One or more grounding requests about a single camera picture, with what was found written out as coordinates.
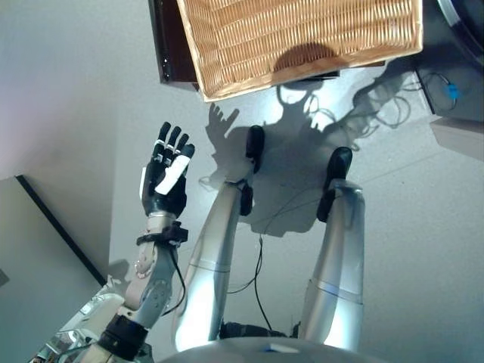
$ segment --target wicker basket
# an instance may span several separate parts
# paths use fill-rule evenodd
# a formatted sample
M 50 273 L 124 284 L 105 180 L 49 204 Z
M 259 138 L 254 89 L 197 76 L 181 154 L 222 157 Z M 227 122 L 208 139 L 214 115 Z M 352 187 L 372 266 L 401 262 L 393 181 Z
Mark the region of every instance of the wicker basket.
M 422 0 L 177 0 L 205 101 L 422 49 Z

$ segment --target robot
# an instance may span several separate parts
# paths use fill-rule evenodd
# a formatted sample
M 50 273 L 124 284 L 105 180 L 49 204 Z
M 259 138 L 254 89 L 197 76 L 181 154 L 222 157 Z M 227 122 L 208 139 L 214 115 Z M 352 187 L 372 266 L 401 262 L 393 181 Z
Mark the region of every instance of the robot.
M 220 340 L 235 230 L 239 216 L 251 210 L 250 186 L 261 166 L 265 135 L 260 126 L 249 129 L 245 162 L 232 169 L 220 187 L 183 278 L 177 249 L 188 239 L 188 231 L 177 219 L 186 205 L 185 177 L 195 147 L 187 144 L 186 134 L 176 144 L 182 131 L 176 126 L 168 137 L 170 129 L 168 123 L 161 128 L 141 174 L 147 227 L 136 241 L 135 276 L 124 303 L 80 361 L 133 361 L 158 318 L 170 312 L 172 335 L 181 353 L 167 362 L 280 361 L 279 355 L 269 352 L 286 353 L 284 361 L 375 361 L 355 354 L 363 312 L 365 202 L 361 188 L 346 180 L 351 150 L 337 148 L 327 166 L 317 215 L 327 227 L 297 339 L 261 328 L 263 337 Z M 181 278 L 182 292 L 178 303 L 168 309 L 175 273 Z

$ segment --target robotic arm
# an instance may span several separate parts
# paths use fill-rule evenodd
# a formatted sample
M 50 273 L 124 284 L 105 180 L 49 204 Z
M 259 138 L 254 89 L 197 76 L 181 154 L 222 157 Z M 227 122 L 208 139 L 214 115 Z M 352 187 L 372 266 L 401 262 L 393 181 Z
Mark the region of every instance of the robotic arm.
M 187 134 L 175 146 L 181 133 L 178 126 L 166 141 L 170 129 L 169 123 L 161 128 L 150 162 L 141 174 L 140 199 L 147 228 L 136 242 L 140 248 L 135 276 L 126 290 L 125 302 L 82 362 L 132 361 L 158 318 L 179 305 L 166 310 L 174 272 L 182 278 L 176 250 L 187 240 L 188 231 L 176 219 L 186 205 L 185 173 L 195 149 L 192 144 L 186 144 Z

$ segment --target silver cylinder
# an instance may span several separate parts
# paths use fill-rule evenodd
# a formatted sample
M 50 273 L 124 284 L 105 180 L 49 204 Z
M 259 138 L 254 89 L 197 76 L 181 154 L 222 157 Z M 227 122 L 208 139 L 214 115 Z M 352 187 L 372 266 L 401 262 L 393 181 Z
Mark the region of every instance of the silver cylinder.
M 215 340 L 225 308 L 241 192 L 224 183 L 195 245 L 185 276 L 187 296 L 175 312 L 173 338 L 178 351 Z
M 299 338 L 355 351 L 363 313 L 365 201 L 361 188 L 335 179 L 335 199 L 306 291 Z

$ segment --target white wall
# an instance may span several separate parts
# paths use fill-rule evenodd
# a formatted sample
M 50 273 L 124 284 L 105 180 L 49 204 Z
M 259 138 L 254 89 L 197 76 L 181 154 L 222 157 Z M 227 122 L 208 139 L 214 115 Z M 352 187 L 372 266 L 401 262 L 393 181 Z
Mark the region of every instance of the white wall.
M 26 175 L 106 275 L 124 62 L 118 18 L 129 12 L 58 0 L 0 8 L 0 180 Z
M 0 181 L 0 352 L 31 358 L 99 290 L 15 178 Z

